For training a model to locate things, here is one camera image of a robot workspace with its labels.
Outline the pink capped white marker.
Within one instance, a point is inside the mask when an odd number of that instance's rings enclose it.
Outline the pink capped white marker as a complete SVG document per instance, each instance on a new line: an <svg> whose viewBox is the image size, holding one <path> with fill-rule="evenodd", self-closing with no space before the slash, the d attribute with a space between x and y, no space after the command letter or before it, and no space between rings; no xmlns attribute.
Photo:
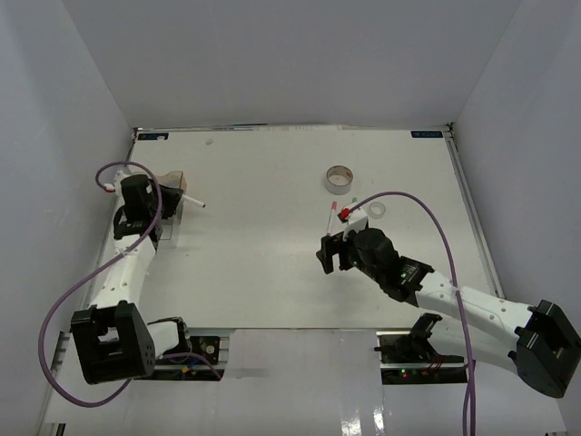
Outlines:
<svg viewBox="0 0 581 436"><path fill-rule="evenodd" d="M333 201L331 203L331 206L330 206L330 212L329 212L327 225L326 225L326 234L327 235L331 235L333 220L337 214L337 209L338 209L338 203L336 201Z"/></svg>

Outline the red capped white marker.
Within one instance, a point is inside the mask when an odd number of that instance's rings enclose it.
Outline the red capped white marker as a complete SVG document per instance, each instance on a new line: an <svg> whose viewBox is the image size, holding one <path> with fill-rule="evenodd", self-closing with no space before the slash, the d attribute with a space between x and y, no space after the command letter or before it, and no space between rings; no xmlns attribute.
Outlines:
<svg viewBox="0 0 581 436"><path fill-rule="evenodd" d="M206 203L204 203L202 201L199 201L199 200L197 200L195 198L192 198L192 197L190 197L188 195L185 195L185 194L182 196L182 201L184 203L193 204L193 205L195 205L196 207L199 207L199 208L205 208L206 207Z"/></svg>

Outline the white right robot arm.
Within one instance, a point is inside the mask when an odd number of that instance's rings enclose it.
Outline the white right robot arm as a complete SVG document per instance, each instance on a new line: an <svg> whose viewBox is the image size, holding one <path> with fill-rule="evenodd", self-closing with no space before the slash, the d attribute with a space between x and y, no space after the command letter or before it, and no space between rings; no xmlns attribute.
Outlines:
<svg viewBox="0 0 581 436"><path fill-rule="evenodd" d="M399 255L376 228L326 235L316 256L326 274L355 268L389 298L423 311L408 334L379 338L375 350L382 362L464 358L513 372L548 397L565 396L580 363L580 336L557 304L510 302L458 289L432 266Z"/></svg>

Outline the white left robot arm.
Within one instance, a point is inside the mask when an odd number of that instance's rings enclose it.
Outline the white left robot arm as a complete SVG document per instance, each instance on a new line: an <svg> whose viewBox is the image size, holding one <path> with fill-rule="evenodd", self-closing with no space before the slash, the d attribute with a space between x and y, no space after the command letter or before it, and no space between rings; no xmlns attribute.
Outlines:
<svg viewBox="0 0 581 436"><path fill-rule="evenodd" d="M181 211L186 183L181 172L162 177L162 198L144 173L126 175L115 183L123 199L113 217L114 252L122 258L108 269L101 290L89 307L74 313L71 330L84 379L89 384L149 377L163 355L183 362L192 351L180 317L145 322L138 310L147 270L162 239L157 223L135 249L162 205L161 220L173 222Z"/></svg>

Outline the small clear tape roll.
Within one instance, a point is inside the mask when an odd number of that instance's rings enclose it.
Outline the small clear tape roll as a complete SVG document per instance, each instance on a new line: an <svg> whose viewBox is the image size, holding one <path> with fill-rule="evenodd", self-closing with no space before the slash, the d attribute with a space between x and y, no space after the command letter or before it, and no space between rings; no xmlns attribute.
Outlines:
<svg viewBox="0 0 581 436"><path fill-rule="evenodd" d="M369 204L368 213L374 219L380 219L384 216L386 207L381 202L372 202Z"/></svg>

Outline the clear brown organizer container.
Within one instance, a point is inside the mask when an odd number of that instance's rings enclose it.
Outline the clear brown organizer container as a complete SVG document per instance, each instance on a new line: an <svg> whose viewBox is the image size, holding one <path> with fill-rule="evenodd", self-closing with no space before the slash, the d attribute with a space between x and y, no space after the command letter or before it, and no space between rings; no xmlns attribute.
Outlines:
<svg viewBox="0 0 581 436"><path fill-rule="evenodd" d="M181 229L182 196L186 194L187 182L182 171L171 171L164 175L157 175L157 181L162 188L163 204L160 220L162 235L159 247L163 249L175 248L178 245Z"/></svg>

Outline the black label left corner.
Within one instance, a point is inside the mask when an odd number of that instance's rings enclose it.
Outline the black label left corner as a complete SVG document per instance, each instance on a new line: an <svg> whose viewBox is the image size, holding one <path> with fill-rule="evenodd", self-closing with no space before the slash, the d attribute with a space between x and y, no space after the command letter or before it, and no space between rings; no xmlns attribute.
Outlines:
<svg viewBox="0 0 581 436"><path fill-rule="evenodd" d="M138 133L138 141L166 141L169 137L168 133Z"/></svg>

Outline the black label corner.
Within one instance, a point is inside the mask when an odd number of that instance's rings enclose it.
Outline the black label corner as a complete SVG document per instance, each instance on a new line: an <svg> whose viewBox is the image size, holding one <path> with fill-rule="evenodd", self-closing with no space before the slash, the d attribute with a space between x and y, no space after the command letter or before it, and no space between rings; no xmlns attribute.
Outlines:
<svg viewBox="0 0 581 436"><path fill-rule="evenodd" d="M412 130L410 132L413 138L422 138L422 139L437 139L442 138L443 133L441 131L430 131L430 130Z"/></svg>
<svg viewBox="0 0 581 436"><path fill-rule="evenodd" d="M138 133L138 141L166 141L169 137L168 133Z"/></svg>

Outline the large white tape roll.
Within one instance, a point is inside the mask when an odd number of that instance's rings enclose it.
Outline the large white tape roll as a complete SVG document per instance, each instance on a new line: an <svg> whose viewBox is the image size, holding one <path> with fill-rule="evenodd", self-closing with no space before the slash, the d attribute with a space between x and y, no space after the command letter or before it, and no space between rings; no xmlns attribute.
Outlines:
<svg viewBox="0 0 581 436"><path fill-rule="evenodd" d="M333 165L325 173L324 185L329 193L344 195L351 189L353 172L344 165Z"/></svg>

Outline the black label right corner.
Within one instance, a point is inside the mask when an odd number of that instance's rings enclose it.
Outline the black label right corner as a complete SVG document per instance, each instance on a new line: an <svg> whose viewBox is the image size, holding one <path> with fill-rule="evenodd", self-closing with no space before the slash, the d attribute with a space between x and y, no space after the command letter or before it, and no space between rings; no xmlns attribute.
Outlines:
<svg viewBox="0 0 581 436"><path fill-rule="evenodd" d="M413 138L422 138L422 139L437 139L442 138L443 133L441 131L430 131L430 130L412 130L410 132Z"/></svg>

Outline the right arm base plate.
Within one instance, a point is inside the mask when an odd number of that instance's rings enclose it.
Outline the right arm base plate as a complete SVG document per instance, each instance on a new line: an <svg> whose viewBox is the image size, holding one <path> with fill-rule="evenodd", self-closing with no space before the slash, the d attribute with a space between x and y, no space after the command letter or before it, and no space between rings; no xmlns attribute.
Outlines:
<svg viewBox="0 0 581 436"><path fill-rule="evenodd" d="M466 384L465 359L435 352L407 331L378 332L374 351L379 355L384 386Z"/></svg>

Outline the aluminium rail right edge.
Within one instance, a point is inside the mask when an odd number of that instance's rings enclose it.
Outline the aluminium rail right edge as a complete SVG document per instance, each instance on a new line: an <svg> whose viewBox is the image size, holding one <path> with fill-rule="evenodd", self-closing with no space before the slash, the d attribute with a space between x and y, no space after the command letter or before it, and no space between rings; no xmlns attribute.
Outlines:
<svg viewBox="0 0 581 436"><path fill-rule="evenodd" d="M458 179L459 189L462 194L463 202L468 213L468 220L470 222L472 233L476 240L480 261L485 271L487 282L491 287L493 293L499 297L504 298L505 293L497 275L496 265L491 256L487 240L478 216L478 211L475 206L473 197L468 187L468 179L465 175L464 168L460 159L458 144L455 138L455 124L447 123L443 130L444 138L447 143L450 160L454 167L456 177Z"/></svg>

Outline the aluminium rail edge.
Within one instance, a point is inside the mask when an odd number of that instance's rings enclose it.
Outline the aluminium rail edge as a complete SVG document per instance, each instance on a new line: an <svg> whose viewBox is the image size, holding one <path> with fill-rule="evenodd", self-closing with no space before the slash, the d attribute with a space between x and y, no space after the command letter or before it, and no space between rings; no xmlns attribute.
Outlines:
<svg viewBox="0 0 581 436"><path fill-rule="evenodd" d="M462 194L463 202L468 213L468 220L470 222L472 233L476 240L480 261L485 271L487 282L491 287L493 293L499 297L504 298L505 293L497 275L496 265L491 256L487 240L478 216L478 211L475 206L473 197L468 187L468 179L465 175L464 168L460 159L458 144L455 138L455 124L447 123L443 130L444 138L447 143L450 160L454 167L456 177L458 179L459 189Z"/></svg>
<svg viewBox="0 0 581 436"><path fill-rule="evenodd" d="M57 343L55 345L53 357L50 363L50 370L53 377L56 379L58 373L60 372L63 364L64 358L69 348L69 342L71 340L71 334L69 332L59 332Z"/></svg>

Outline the aluminium rail left edge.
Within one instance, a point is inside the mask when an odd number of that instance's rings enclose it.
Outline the aluminium rail left edge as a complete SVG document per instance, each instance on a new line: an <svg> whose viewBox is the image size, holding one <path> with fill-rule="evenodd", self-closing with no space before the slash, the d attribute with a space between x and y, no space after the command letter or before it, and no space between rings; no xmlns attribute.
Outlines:
<svg viewBox="0 0 581 436"><path fill-rule="evenodd" d="M53 357L50 363L50 370L53 377L56 379L58 373L60 372L63 364L64 358L69 348L69 342L71 340L71 334L69 332L59 332L57 343L55 345Z"/></svg>

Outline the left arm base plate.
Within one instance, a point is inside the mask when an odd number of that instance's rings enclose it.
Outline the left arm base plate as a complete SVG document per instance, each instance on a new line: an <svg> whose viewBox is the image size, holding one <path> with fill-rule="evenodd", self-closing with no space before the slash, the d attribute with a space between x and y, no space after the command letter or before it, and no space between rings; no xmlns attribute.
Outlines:
<svg viewBox="0 0 581 436"><path fill-rule="evenodd" d="M218 335L190 336L185 345L165 352L156 361L153 380L218 382L227 362L227 349Z"/></svg>

